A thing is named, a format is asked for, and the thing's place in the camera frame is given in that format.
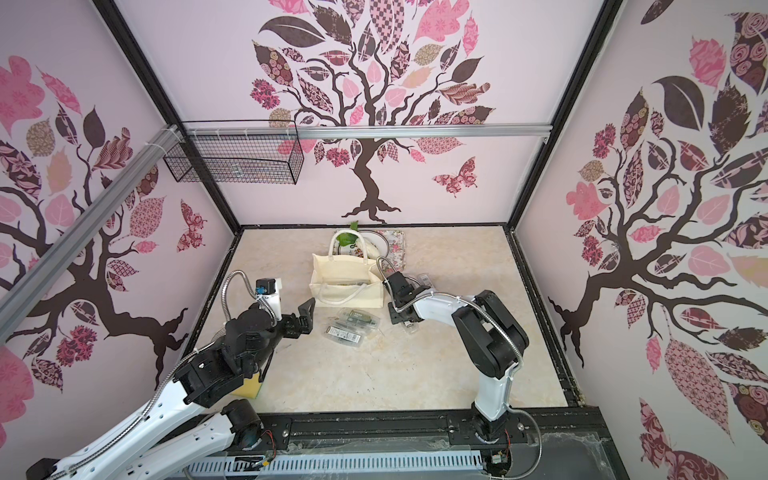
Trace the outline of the cream canvas tote bag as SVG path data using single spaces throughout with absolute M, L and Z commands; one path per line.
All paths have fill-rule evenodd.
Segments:
M 325 255 L 312 255 L 309 288 L 318 307 L 381 309 L 384 284 L 377 273 L 375 259 L 363 249 L 363 257 L 335 255 L 334 245 L 343 234 L 363 240 L 353 229 L 340 229 L 332 237 Z

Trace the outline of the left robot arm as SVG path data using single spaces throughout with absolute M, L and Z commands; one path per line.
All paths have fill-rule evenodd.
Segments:
M 273 320 L 252 305 L 226 323 L 223 335 L 185 357 L 155 395 L 91 444 L 63 459 L 43 458 L 29 479 L 164 479 L 233 445 L 272 441 L 271 431 L 246 399 L 212 408 L 262 374 L 279 342 L 313 328 L 315 299 Z

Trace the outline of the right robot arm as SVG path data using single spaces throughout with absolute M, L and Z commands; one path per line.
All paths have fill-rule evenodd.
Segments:
M 517 319 L 492 291 L 475 296 L 439 292 L 400 272 L 384 280 L 390 294 L 394 324 L 436 320 L 453 326 L 469 359 L 480 374 L 472 403 L 472 422 L 480 441 L 493 443 L 502 436 L 514 375 L 524 365 L 530 340 Z

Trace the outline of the clear compass case white label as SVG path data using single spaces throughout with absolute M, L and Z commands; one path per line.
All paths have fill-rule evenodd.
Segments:
M 352 328 L 372 331 L 379 327 L 380 319 L 367 311 L 344 308 L 339 311 L 339 320 Z

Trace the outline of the clear compass case lower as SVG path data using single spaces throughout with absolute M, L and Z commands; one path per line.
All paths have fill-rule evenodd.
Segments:
M 352 348 L 360 347 L 365 339 L 363 334 L 343 324 L 331 324 L 325 329 L 323 334 L 335 343 Z

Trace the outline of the floral rectangular tray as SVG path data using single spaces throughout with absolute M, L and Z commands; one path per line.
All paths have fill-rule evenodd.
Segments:
M 397 270 L 404 270 L 406 266 L 406 241 L 403 230 L 385 229 L 379 230 L 379 233 L 385 238 L 388 244 L 388 254 L 386 257 L 392 262 Z

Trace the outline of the yellow green sponge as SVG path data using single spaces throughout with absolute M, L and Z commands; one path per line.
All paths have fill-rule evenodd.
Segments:
M 232 392 L 232 395 L 239 398 L 255 400 L 261 391 L 262 385 L 261 374 L 255 373 L 251 378 L 245 379 L 243 384 Z

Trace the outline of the green plastic lettuce leaf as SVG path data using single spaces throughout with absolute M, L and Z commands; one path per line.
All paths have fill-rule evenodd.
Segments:
M 348 227 L 338 231 L 336 242 L 340 247 L 354 245 L 358 239 L 358 234 L 348 233 L 348 230 L 358 231 L 358 222 L 354 221 Z

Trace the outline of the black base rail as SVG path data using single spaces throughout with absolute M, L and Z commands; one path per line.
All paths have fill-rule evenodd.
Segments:
M 472 409 L 326 413 L 267 413 L 268 431 L 248 453 L 286 452 L 358 440 L 444 440 L 452 447 L 500 450 L 509 445 L 535 446 L 536 429 L 544 436 L 575 435 L 611 445 L 602 414 L 593 407 L 534 407 L 527 415 L 506 414 L 484 426 Z

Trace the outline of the aluminium rail back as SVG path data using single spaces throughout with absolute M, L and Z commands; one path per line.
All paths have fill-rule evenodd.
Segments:
M 188 126 L 190 136 L 213 135 L 214 137 L 261 135 L 287 135 L 298 139 L 381 139 L 381 138 L 429 138 L 429 137 L 540 137 L 546 138 L 552 131 L 548 124 L 484 124 L 484 125 L 422 125 L 422 126 L 309 126 L 290 124 L 288 127 L 213 127 Z

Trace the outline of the aluminium rail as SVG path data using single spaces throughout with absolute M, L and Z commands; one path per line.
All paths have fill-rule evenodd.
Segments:
M 176 125 L 167 125 L 145 144 L 114 182 L 79 215 L 73 225 L 42 256 L 32 271 L 1 299 L 1 342 L 6 343 L 34 306 L 55 284 L 87 243 L 115 213 L 144 175 L 182 140 Z
M 190 136 L 213 135 L 214 137 L 261 135 L 287 135 L 298 139 L 381 139 L 381 138 L 429 138 L 429 137 L 540 137 L 546 138 L 552 131 L 548 124 L 484 124 L 484 125 L 422 125 L 422 126 L 309 126 L 290 124 L 288 127 L 213 127 L 188 126 Z

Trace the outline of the aluminium rail left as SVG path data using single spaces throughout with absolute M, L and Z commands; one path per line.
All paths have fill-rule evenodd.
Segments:
M 42 256 L 32 271 L 1 299 L 1 342 L 6 343 L 34 306 L 55 284 L 87 243 L 115 213 L 144 175 L 182 140 L 176 125 L 167 125 L 145 144 L 114 182 L 79 215 L 73 225 Z

